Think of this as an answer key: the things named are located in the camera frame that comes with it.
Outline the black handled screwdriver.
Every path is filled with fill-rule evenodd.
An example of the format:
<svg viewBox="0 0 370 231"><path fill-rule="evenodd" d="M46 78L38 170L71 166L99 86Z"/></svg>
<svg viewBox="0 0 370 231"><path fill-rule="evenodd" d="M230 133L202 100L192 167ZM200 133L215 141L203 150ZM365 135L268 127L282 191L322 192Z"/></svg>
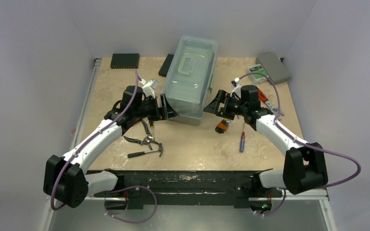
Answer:
<svg viewBox="0 0 370 231"><path fill-rule="evenodd" d="M150 132L151 132L152 137L154 139L156 137L155 129L154 129L154 122L153 121L149 121L149 125L150 125Z"/></svg>

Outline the orange hex key set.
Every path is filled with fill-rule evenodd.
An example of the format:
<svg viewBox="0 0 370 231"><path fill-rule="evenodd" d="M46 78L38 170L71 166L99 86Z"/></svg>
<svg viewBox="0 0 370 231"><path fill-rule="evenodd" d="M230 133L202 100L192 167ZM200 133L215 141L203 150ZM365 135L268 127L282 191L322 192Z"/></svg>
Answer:
<svg viewBox="0 0 370 231"><path fill-rule="evenodd" d="M225 133L231 122L232 120L223 119L221 122L218 123L218 125L215 128L215 131L219 134Z"/></svg>

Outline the translucent green tool box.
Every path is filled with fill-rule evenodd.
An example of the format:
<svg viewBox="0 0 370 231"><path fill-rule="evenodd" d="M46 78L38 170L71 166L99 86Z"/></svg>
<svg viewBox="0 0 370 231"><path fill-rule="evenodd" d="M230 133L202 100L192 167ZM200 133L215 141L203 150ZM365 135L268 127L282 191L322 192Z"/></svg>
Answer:
<svg viewBox="0 0 370 231"><path fill-rule="evenodd" d="M182 36L168 69L162 94L178 113L171 120L198 126L214 85L218 43Z"/></svg>

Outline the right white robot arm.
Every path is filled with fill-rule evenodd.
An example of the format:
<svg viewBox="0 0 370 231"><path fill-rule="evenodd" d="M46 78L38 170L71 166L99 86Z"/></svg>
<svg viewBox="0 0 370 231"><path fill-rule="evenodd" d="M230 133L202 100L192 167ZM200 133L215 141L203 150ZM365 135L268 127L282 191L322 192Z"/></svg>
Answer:
<svg viewBox="0 0 370 231"><path fill-rule="evenodd" d="M285 159L282 170L265 170L253 176L251 189L255 195L262 196L270 188L286 189L292 194L299 194L328 183L321 146L317 142L309 144L297 138L278 122L269 109L261 107L259 90L255 85L241 87L241 95L237 97L219 90L203 111L226 119L243 117L247 125L268 138L283 154Z"/></svg>

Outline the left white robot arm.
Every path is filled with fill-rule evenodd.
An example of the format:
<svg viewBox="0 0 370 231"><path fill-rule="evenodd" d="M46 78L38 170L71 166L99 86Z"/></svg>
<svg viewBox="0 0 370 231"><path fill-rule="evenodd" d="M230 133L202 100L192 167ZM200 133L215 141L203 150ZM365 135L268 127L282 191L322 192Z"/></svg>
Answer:
<svg viewBox="0 0 370 231"><path fill-rule="evenodd" d="M62 156L52 155L46 162L43 191L50 196L52 210L63 206L75 208L89 194L107 191L118 197L124 183L108 171L86 175L88 168L114 141L121 138L142 119L150 122L168 120L179 114L161 94L160 103L151 92L138 86L128 86L122 99L106 113L98 127L80 144Z"/></svg>

